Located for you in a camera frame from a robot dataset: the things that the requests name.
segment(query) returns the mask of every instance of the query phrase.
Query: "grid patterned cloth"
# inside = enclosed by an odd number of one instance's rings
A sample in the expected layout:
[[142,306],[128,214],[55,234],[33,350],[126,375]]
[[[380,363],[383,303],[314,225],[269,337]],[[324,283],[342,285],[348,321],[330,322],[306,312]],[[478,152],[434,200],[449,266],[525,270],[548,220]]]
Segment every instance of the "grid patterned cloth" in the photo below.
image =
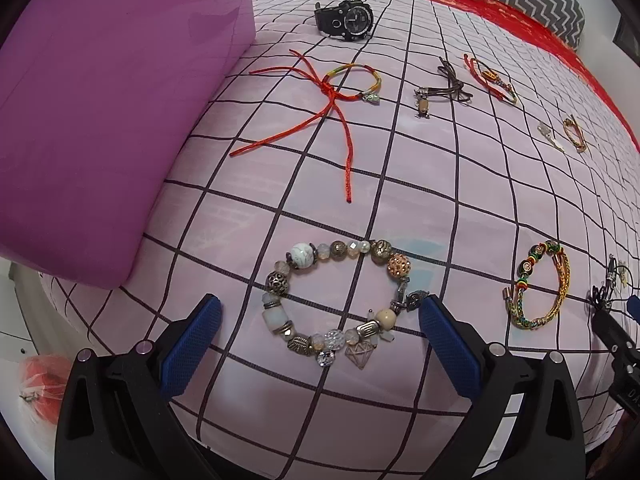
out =
[[[264,279],[294,243],[386,238],[412,260],[410,290],[439,294],[485,341],[526,356],[563,352],[586,447],[597,446],[622,413],[607,395],[610,355],[590,331],[583,299],[603,280],[609,253],[639,275],[639,155],[627,131],[555,57],[479,16],[428,0],[366,0],[376,17],[372,38],[344,43],[318,32],[316,1],[339,0],[254,0],[257,39],[177,157],[129,281],[108,291],[43,276],[52,304],[90,341],[119,353],[156,338],[212,292],[224,306],[222,328],[187,392],[172,402],[190,435],[268,478],[418,478],[469,403],[420,334],[417,313],[399,317],[396,340],[381,342],[363,371],[344,355],[323,370],[288,351],[261,315]],[[383,75],[378,107],[341,104],[355,148],[351,205],[344,199],[344,132],[334,115],[273,146],[228,157],[326,105],[316,86],[292,73],[248,75],[292,65],[290,48],[320,74],[356,61]],[[464,53],[511,81],[522,107],[481,89],[464,68]],[[468,84],[472,104],[435,98],[432,117],[417,118],[414,89],[444,86],[438,56]],[[353,70],[335,83],[347,90],[372,81]],[[588,142],[581,155],[563,137],[561,121],[571,113]],[[538,133],[540,121],[553,127],[566,154]],[[547,326],[518,330],[501,291],[529,248],[548,238],[566,248],[569,295]],[[530,282],[531,319],[550,308],[558,288],[550,260],[536,266]],[[393,292],[384,270],[362,256],[293,276],[283,304],[300,332],[323,332],[357,325]],[[637,339],[625,303],[616,305],[616,318]],[[482,471],[506,442],[520,399],[512,401]]]

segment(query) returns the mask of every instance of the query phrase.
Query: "red object in plastic bag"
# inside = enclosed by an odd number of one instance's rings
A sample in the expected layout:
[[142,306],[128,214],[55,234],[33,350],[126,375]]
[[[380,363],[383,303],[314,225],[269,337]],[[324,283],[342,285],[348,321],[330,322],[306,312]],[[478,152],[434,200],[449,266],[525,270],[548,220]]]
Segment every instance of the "red object in plastic bag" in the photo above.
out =
[[61,356],[34,356],[20,363],[20,398],[30,407],[32,415],[58,424],[70,373],[71,362]]

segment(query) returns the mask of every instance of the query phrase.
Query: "blue gripper pad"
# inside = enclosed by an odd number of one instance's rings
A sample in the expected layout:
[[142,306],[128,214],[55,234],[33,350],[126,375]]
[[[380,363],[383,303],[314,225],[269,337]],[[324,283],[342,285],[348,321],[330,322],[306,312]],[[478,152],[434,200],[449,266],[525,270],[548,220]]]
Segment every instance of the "blue gripper pad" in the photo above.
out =
[[640,298],[635,294],[626,300],[626,311],[636,320],[636,323],[640,323]]
[[160,368],[160,396],[184,393],[222,323],[222,305],[212,296],[167,354]]
[[455,327],[431,298],[422,301],[418,317],[420,330],[431,343],[458,395],[472,402],[478,399],[482,392],[480,364]]

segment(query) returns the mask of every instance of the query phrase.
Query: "watch face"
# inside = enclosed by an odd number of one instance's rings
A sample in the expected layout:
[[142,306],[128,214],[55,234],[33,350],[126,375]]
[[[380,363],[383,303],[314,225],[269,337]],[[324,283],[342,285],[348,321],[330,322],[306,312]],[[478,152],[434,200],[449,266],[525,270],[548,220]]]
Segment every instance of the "watch face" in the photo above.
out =
[[364,7],[351,7],[344,17],[344,28],[354,36],[367,31],[370,24],[370,16]]

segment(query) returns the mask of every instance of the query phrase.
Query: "plastic bag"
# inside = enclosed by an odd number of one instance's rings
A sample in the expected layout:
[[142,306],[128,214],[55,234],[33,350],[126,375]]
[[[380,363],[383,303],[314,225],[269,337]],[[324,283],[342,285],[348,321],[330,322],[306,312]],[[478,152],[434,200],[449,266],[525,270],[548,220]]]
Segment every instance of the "plastic bag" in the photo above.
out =
[[52,452],[71,362],[57,355],[29,357],[19,373],[21,411],[38,446]]

